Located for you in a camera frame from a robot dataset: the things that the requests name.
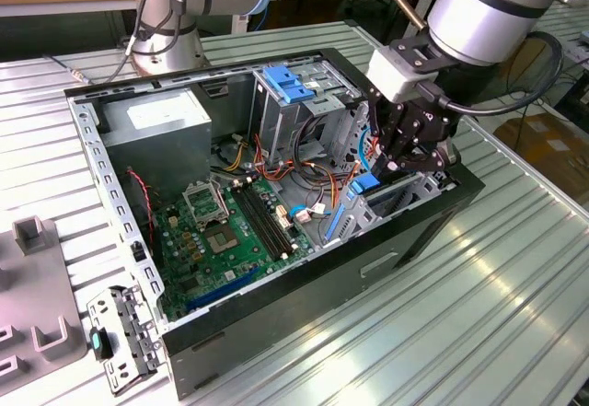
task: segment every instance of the metal bracket with blue tab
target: metal bracket with blue tab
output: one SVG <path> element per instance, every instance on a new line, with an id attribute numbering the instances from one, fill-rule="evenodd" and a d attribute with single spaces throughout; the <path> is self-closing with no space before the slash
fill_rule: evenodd
<path id="1" fill-rule="evenodd" d="M 358 199 L 360 195 L 362 195 L 365 191 L 368 191 L 376 186 L 380 185 L 378 179 L 372 173 L 364 173 L 361 176 L 358 176 L 354 179 L 350 184 L 347 186 L 347 191 L 345 192 L 346 198 L 352 203 L 355 199 Z M 346 205 L 342 201 L 338 206 L 338 210 L 335 212 L 335 215 L 331 218 L 331 223 L 329 224 L 328 230 L 323 237 L 325 240 L 330 241 L 333 233 L 335 232 L 338 223 L 340 222 L 341 216 L 343 212 L 346 210 Z"/>
<path id="2" fill-rule="evenodd" d="M 305 88 L 287 67 L 268 67 L 264 68 L 262 73 L 287 104 L 301 102 L 315 96 L 315 92 Z"/>

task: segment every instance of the cardboard box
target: cardboard box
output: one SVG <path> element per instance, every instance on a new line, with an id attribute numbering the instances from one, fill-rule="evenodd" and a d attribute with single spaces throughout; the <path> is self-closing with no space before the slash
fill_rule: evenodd
<path id="1" fill-rule="evenodd" d="M 512 149 L 520 120 L 511 119 L 495 135 Z M 589 202 L 589 143 L 550 113 L 526 117 L 517 154 L 577 203 Z"/>

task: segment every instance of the motherboard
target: motherboard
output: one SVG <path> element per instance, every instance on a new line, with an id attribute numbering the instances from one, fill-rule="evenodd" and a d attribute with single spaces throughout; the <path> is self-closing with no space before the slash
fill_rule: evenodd
<path id="1" fill-rule="evenodd" d="M 182 199 L 157 210 L 157 268 L 166 286 L 161 304 L 168 319 L 180 319 L 312 253 L 310 240 L 282 209 L 268 182 L 259 179 L 227 187 L 215 181 L 192 185 Z"/>

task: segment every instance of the slotted aluminum surface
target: slotted aluminum surface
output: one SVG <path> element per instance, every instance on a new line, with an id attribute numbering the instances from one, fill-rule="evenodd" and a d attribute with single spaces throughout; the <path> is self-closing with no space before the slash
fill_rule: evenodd
<path id="1" fill-rule="evenodd" d="M 565 70 L 571 76 L 578 78 L 584 69 L 589 68 L 589 48 L 579 41 L 579 34 L 589 30 L 589 7 L 571 7 L 556 2 L 538 21 L 537 28 L 559 39 L 569 58 Z"/>
<path id="2" fill-rule="evenodd" d="M 370 40 L 334 23 L 214 38 L 204 48 L 223 64 L 335 47 L 364 71 Z M 103 80 L 120 57 L 64 60 Z M 134 76 L 129 65 L 123 76 Z M 51 62 L 0 64 L 0 229 L 31 214 L 55 221 L 88 332 L 87 301 L 129 277 L 64 101 L 74 85 Z M 565 404 L 589 376 L 587 214 L 476 123 L 462 123 L 455 141 L 486 188 L 418 260 L 183 404 Z M 160 369 L 113 399 L 88 354 L 0 404 L 175 398 Z"/>

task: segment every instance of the connector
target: connector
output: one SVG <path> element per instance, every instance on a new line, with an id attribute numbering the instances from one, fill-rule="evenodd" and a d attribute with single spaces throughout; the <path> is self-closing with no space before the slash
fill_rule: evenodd
<path id="1" fill-rule="evenodd" d="M 415 84 L 419 94 L 432 104 L 438 103 L 441 98 L 445 97 L 444 91 L 430 80 L 420 81 Z"/>
<path id="2" fill-rule="evenodd" d="M 309 214 L 309 212 L 307 210 L 299 211 L 298 213 L 296 213 L 296 215 L 294 215 L 294 218 L 301 225 L 306 224 L 311 221 L 311 215 Z"/>
<path id="3" fill-rule="evenodd" d="M 178 17 L 186 14 L 186 0 L 171 0 L 172 12 Z"/>

